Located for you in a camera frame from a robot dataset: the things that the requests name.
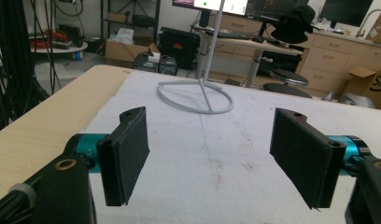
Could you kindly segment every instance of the bolt hole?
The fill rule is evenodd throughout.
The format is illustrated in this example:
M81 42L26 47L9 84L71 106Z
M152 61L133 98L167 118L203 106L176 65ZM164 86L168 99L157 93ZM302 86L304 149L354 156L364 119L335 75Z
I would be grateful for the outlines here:
M330 141L329 144L333 147L339 147L341 146L341 144L339 142L335 142L335 141Z
M62 160L62 161L57 162L54 165L54 168L56 168L56 170L67 170L67 169L75 166L75 164L77 164L76 160L66 159L66 160Z

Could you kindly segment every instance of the keyboard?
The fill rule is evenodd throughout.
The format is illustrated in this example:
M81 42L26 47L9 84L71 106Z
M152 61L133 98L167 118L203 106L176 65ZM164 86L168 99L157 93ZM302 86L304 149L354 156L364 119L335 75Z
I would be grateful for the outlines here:
M213 35L214 31L205 31L207 35ZM251 39L252 37L246 35L240 35L235 33L223 33L218 32L217 38L226 38L226 39Z
M280 41L278 41L277 39L271 38L271 37L257 35L257 34L251 34L251 33L246 33L246 32L240 32L240 31L236 31L233 33L237 34L237 35L248 36L252 41L257 42L257 43L263 43L263 41L266 40L266 42L268 42L269 44L280 45Z

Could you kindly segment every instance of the black case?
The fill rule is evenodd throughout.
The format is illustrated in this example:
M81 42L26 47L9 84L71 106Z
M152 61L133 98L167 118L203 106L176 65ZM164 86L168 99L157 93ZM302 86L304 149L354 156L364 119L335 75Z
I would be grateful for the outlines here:
M178 68L191 69L200 47L200 36L167 27L161 30L158 45L161 54L176 58Z

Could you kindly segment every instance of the black box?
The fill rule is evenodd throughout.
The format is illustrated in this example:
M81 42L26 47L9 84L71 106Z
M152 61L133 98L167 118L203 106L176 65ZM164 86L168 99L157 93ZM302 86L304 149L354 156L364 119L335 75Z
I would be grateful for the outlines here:
M137 55L133 63L133 69L153 72L153 73L158 72L158 66L159 65L157 63L151 63L148 61L147 53L140 53L139 55Z
M162 27L158 45L162 55L176 58L176 66L182 69L192 69L200 47L200 36L197 34Z
M161 57L159 62L159 73L176 76L178 68L176 66L176 59L172 57Z

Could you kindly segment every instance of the black bag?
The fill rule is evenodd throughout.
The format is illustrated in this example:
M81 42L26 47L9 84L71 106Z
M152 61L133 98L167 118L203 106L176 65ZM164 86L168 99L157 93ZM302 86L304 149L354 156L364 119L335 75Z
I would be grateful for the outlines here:
M133 15L133 25L135 26L141 26L141 27L153 27L155 24L155 19L150 16L144 16L144 15Z
M313 33L310 25L316 12L310 6L300 6L280 17L280 22L274 24L272 37L289 44L300 44L307 40L307 35Z

